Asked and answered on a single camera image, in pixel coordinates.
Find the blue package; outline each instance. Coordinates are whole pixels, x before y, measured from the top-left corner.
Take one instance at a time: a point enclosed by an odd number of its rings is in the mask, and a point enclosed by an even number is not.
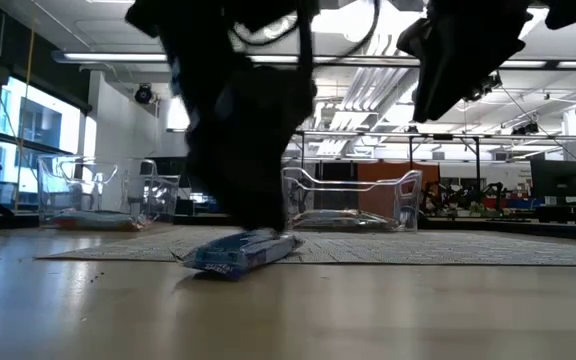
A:
[[[172,255],[181,266],[238,280],[258,266],[283,259],[303,244],[292,234],[245,232],[213,240],[183,256]]]

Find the floor mat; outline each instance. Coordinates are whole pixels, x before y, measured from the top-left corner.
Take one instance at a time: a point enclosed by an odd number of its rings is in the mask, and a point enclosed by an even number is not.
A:
[[[195,246],[236,232],[182,227],[38,259],[174,261],[170,251],[183,255]],[[305,245],[280,263],[576,266],[575,240],[465,232],[298,235]]]

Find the security camera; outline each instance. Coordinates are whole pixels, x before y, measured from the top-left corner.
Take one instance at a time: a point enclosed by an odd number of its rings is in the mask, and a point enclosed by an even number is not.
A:
[[[152,92],[151,84],[141,84],[135,93],[135,101],[142,105],[150,105],[157,100],[157,97]]]

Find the orange panel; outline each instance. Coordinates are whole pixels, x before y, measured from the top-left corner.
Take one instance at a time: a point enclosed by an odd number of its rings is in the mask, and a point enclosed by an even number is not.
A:
[[[409,170],[409,163],[359,164],[359,181],[378,181],[403,177]],[[423,171],[422,181],[439,181],[439,165],[415,163],[415,170]],[[395,194],[392,187],[375,187],[371,191],[359,193],[359,209],[373,214],[392,217]]]

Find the transparent storage container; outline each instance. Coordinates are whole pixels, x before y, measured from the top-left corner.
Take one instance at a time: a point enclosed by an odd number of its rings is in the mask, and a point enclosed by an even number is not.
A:
[[[293,230],[417,231],[419,170],[376,182],[321,181],[298,167],[282,172],[288,227]]]
[[[151,160],[44,155],[38,167],[42,227],[139,231],[174,217],[179,177]]]

